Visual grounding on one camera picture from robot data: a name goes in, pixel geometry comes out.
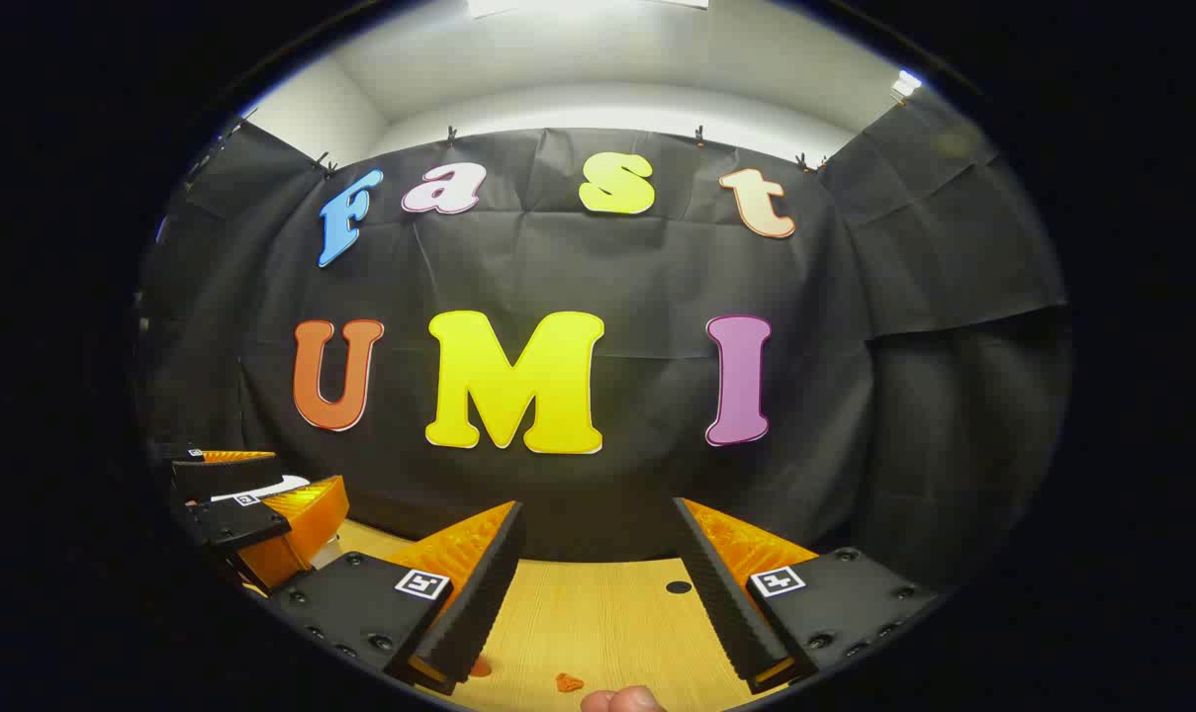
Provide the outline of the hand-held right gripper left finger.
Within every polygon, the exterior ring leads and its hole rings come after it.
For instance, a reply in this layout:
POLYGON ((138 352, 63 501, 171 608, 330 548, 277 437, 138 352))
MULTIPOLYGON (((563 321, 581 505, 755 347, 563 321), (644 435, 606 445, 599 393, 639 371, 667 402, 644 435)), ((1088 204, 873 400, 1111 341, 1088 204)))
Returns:
POLYGON ((508 501, 386 559, 344 553, 266 605, 354 667, 448 695, 486 649, 524 542, 521 503, 508 501))

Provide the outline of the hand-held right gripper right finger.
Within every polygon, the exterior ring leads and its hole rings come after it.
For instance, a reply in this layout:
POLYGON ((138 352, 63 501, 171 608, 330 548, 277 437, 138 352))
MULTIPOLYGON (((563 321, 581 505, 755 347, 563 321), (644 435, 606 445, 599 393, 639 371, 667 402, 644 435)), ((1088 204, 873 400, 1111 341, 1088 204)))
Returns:
POLYGON ((752 693, 846 667, 940 598, 856 547, 814 553, 687 497, 673 506, 681 562, 752 693))

